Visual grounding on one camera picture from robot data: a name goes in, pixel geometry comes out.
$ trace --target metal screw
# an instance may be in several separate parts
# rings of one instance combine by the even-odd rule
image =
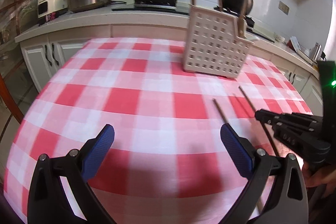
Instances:
[[[71,157],[75,157],[75,156],[77,156],[77,155],[78,155],[78,149],[70,150],[69,155],[70,155]]]
[[[289,157],[291,160],[295,160],[295,159],[296,159],[296,156],[295,156],[293,153],[289,153],[289,154],[288,154],[288,157]]]
[[[257,149],[257,153],[258,153],[259,156],[264,156],[264,155],[266,155],[266,151],[263,150],[262,148],[258,148],[258,149]]]
[[[42,154],[39,156],[39,160],[43,161],[47,158],[47,155],[46,154]]]

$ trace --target metal thermos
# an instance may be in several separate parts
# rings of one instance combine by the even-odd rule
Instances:
[[[315,46],[309,52],[310,60],[315,62],[317,58],[319,57],[320,50],[321,50],[321,45],[316,42]]]

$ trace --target blue rubber pad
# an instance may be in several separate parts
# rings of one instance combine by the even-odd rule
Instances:
[[[86,182],[93,178],[114,141],[114,128],[107,124],[100,132],[98,140],[82,161],[82,177]]]
[[[229,124],[223,124],[220,129],[220,138],[228,151],[239,174],[248,180],[253,174],[253,161],[239,141],[239,136]]]

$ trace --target human hand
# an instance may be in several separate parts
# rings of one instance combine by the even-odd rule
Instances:
[[[332,194],[336,188],[336,165],[322,167],[312,175],[308,163],[304,162],[302,174],[307,188],[316,187],[321,184],[327,185],[322,196],[323,198]]]

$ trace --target cabinet door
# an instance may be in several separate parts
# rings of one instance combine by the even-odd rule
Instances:
[[[310,76],[300,94],[314,115],[323,116],[322,91],[314,76]]]
[[[287,61],[281,57],[273,55],[271,62],[278,68],[278,70],[290,81],[292,82],[292,74],[296,69],[296,65],[292,62]]]
[[[83,48],[86,40],[76,41],[61,41],[52,42],[54,44],[54,56],[57,61],[60,62],[60,66],[63,66],[71,57],[73,57],[81,48]]]
[[[21,50],[31,78],[40,92],[57,71],[52,63],[51,48],[48,42],[25,41],[21,43]]]
[[[300,93],[305,86],[305,84],[308,81],[308,78],[310,76],[310,73],[306,70],[304,70],[301,67],[296,67],[293,75],[292,75],[292,85],[297,90],[298,93]]]

